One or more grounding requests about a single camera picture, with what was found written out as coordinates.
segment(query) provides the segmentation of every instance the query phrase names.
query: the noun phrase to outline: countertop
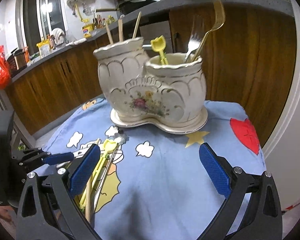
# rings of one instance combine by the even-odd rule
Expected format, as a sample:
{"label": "countertop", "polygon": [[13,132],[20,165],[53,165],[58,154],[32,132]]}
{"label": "countertop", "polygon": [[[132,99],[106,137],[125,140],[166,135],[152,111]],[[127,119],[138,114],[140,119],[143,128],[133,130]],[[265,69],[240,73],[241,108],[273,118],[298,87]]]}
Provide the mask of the countertop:
{"label": "countertop", "polygon": [[[171,9],[176,9],[183,6],[198,6],[203,3],[208,3],[213,0],[161,0],[159,2],[155,2],[152,4],[149,4],[147,6],[142,7],[140,10],[136,10],[134,12],[131,12],[127,14],[123,18],[123,23],[129,23],[134,21],[138,17],[139,11],[142,12],[142,16],[153,16],[156,14],[160,14],[166,11],[169,11]],[[283,14],[286,14],[288,16],[293,17],[293,9],[292,5],[287,0],[221,0],[223,3],[234,3],[234,4],[241,4],[241,5],[255,5],[260,6],[263,8],[267,8],[269,10],[273,10],[276,12],[281,12]],[[118,28],[118,23],[112,23],[109,25],[109,29],[113,30]],[[103,34],[106,33],[105,29],[102,29],[99,31],[95,36],[88,38],[86,42],[93,41]],[[33,68],[39,66],[41,63],[45,62],[48,59],[51,59],[52,57],[59,55],[69,49],[72,49],[75,46],[66,46],[62,49],[59,49],[58,51],[53,52],[52,54],[44,57],[43,59],[38,60],[37,62],[33,63],[20,73],[18,73],[15,77],[12,78],[11,82],[15,82],[17,79],[22,77],[24,74],[32,70]]]}

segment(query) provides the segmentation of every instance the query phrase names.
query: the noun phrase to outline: white ceramic utensil holder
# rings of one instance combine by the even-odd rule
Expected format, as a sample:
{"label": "white ceramic utensil holder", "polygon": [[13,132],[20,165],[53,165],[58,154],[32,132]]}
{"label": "white ceramic utensil holder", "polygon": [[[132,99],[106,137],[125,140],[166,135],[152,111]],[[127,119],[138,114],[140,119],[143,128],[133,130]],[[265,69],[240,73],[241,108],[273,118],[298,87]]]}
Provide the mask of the white ceramic utensil holder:
{"label": "white ceramic utensil holder", "polygon": [[152,123],[174,134],[200,129],[208,116],[202,58],[182,64],[184,53],[166,54],[170,65],[161,65],[159,56],[149,59],[142,43],[138,37],[94,51],[111,120],[120,127]]}

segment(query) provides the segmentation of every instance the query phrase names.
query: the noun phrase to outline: painted pink rose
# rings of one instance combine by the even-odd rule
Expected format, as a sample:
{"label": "painted pink rose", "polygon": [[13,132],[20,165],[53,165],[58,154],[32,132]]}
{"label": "painted pink rose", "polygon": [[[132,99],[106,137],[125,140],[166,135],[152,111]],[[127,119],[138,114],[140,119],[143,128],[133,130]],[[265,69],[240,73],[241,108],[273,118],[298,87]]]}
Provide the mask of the painted pink rose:
{"label": "painted pink rose", "polygon": [[141,109],[146,109],[147,106],[146,106],[146,101],[142,98],[137,98],[133,101],[133,104],[135,107],[137,108],[141,108]]}

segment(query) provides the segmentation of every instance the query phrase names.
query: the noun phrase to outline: person's hand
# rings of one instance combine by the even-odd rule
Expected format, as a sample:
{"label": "person's hand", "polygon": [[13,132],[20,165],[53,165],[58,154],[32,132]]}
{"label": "person's hand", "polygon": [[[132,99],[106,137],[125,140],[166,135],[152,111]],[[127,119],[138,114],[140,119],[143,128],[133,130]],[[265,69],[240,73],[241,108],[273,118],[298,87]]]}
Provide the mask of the person's hand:
{"label": "person's hand", "polygon": [[11,221],[11,216],[8,211],[13,210],[11,206],[0,206],[0,218],[6,220],[7,222]]}

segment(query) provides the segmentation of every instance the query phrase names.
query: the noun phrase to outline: table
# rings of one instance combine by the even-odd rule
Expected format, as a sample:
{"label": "table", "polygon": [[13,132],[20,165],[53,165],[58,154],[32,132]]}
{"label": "table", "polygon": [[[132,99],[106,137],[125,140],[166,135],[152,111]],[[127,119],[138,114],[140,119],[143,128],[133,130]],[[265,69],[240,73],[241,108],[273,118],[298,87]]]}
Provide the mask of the table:
{"label": "table", "polygon": [[[204,105],[208,121],[192,134],[168,134],[150,124],[122,129],[129,140],[116,153],[91,222],[102,239],[197,239],[224,201],[199,160],[203,142],[246,173],[261,175],[266,170],[244,109],[229,102]],[[103,98],[84,104],[43,150],[53,154],[84,151],[97,138],[101,143],[111,138],[118,127],[111,122],[110,111]],[[50,174],[55,168],[45,165],[36,171]],[[229,233],[237,230],[249,198],[246,194]]]}

